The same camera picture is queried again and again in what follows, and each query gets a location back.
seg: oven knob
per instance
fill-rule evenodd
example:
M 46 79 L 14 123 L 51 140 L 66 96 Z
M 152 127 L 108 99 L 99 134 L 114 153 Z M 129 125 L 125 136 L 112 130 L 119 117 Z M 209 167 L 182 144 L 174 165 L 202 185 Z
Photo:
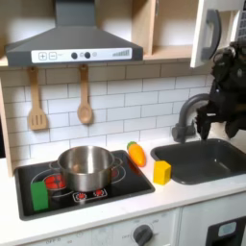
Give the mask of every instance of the oven knob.
M 72 57 L 72 59 L 76 60 L 78 58 L 78 55 L 77 55 L 77 53 L 72 53 L 71 57 Z
M 144 246 L 152 237 L 153 232 L 147 225 L 139 226 L 134 231 L 134 239 L 139 246 Z
M 87 59 L 89 59 L 89 58 L 90 58 L 90 53 L 86 52 L 86 53 L 85 53 L 85 57 L 86 57 Z

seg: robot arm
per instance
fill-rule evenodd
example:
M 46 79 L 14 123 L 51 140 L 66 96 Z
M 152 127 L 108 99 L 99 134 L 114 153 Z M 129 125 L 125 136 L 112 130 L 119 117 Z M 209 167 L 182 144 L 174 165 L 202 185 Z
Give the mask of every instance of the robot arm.
M 208 138 L 211 123 L 226 122 L 229 138 L 246 130 L 246 42 L 231 43 L 214 57 L 207 105 L 197 110 L 197 132 Z

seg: stovetop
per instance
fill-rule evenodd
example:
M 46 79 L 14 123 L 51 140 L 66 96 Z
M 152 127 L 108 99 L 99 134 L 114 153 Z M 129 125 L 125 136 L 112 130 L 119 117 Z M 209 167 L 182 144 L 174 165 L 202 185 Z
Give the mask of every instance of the stovetop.
M 112 170 L 110 185 L 93 192 L 77 192 L 68 189 L 59 169 L 57 172 L 54 170 L 58 167 L 55 161 L 16 168 L 15 182 L 20 219 L 41 218 L 155 191 L 125 151 L 112 153 L 123 160 L 123 165 Z M 34 210 L 31 184 L 42 181 L 45 182 L 48 190 L 49 206 L 48 209 Z

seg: range hood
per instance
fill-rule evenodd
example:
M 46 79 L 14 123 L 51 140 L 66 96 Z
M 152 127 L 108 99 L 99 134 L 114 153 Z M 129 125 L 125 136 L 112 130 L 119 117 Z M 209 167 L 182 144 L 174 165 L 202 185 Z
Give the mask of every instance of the range hood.
M 96 27 L 94 1 L 55 0 L 56 27 L 7 45 L 9 66 L 141 61 L 142 47 Z

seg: pot handle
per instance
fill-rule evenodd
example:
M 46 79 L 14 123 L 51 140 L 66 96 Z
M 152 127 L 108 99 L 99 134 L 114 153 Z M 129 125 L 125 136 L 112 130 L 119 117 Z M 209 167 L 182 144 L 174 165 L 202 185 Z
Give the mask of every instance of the pot handle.
M 117 168 L 118 166 L 123 164 L 123 160 L 120 158 L 114 158 L 114 162 L 118 162 L 117 164 L 113 164 L 113 167 L 111 169 Z
M 53 166 L 52 166 L 52 163 L 53 163 L 53 162 L 50 162 L 50 163 L 49 163 L 50 169 L 53 170 L 53 171 L 55 171 L 55 172 L 61 172 L 61 169 L 60 169 L 59 167 L 53 167 Z

